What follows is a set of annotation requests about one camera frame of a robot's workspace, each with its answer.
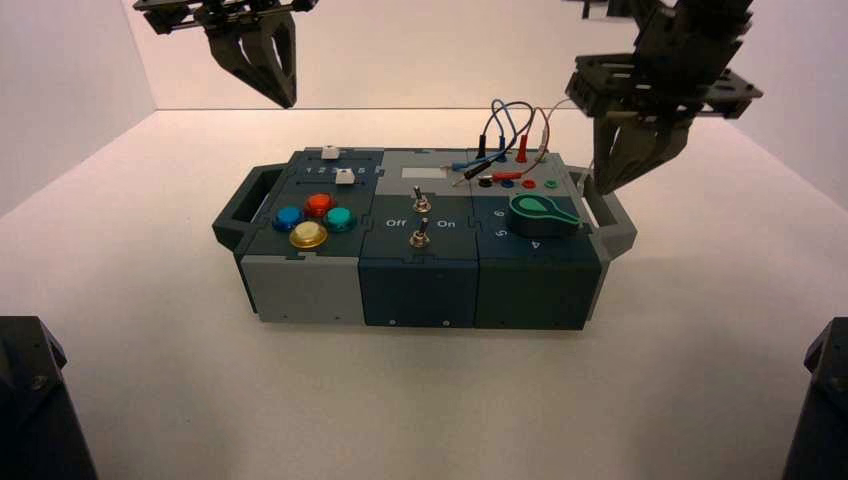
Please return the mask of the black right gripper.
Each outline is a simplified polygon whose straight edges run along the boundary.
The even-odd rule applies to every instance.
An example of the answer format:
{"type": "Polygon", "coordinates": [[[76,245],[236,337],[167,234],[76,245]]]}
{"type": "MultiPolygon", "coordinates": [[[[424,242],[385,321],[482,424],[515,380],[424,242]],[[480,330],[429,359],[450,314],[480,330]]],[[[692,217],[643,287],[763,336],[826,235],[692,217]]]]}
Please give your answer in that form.
{"type": "Polygon", "coordinates": [[[599,194],[676,158],[696,118],[737,119],[764,96],[728,67],[731,57],[634,52],[575,59],[565,93],[593,118],[593,182],[599,194]],[[657,125],[622,125],[623,120],[657,125]]]}

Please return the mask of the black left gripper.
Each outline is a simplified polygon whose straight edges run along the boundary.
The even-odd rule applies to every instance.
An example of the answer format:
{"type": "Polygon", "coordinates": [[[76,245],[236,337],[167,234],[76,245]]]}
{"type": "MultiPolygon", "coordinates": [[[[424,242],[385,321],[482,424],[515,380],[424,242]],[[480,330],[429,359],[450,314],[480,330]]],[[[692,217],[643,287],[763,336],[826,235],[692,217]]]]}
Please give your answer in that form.
{"type": "Polygon", "coordinates": [[[238,30],[206,32],[218,65],[278,106],[297,101],[293,12],[309,12],[318,0],[189,1],[140,0],[141,12],[158,35],[191,28],[215,29],[248,24],[238,30]]]}

